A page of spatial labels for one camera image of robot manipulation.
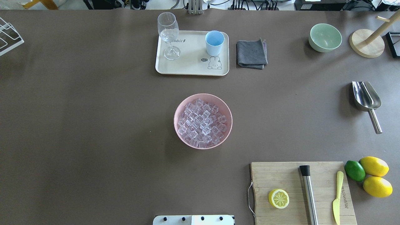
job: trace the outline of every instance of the wooden cutting board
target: wooden cutting board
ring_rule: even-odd
[[[340,198],[340,224],[357,225],[343,162],[252,162],[256,225],[309,224],[303,179],[298,169],[301,165],[310,165],[319,224],[336,224],[332,202],[336,198],[336,174],[342,171],[345,176]],[[289,195],[290,202],[285,209],[274,208],[268,201],[268,193],[277,188]]]

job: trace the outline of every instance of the green bowl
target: green bowl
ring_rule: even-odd
[[[342,43],[342,35],[334,26],[316,24],[310,30],[308,42],[315,51],[330,52]]]

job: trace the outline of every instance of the bowl of ice cubes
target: bowl of ice cubes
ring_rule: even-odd
[[[222,144],[232,129],[232,113],[224,101],[212,94],[194,94],[175,111],[178,137],[195,149],[212,149]]]

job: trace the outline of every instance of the clear liquid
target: clear liquid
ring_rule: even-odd
[[[160,37],[165,42],[173,42],[178,38],[179,29],[165,29],[161,31]]]

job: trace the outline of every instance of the folded towel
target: folded towel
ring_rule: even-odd
[[[241,67],[262,70],[268,64],[267,46],[261,38],[258,41],[238,41],[236,53]]]

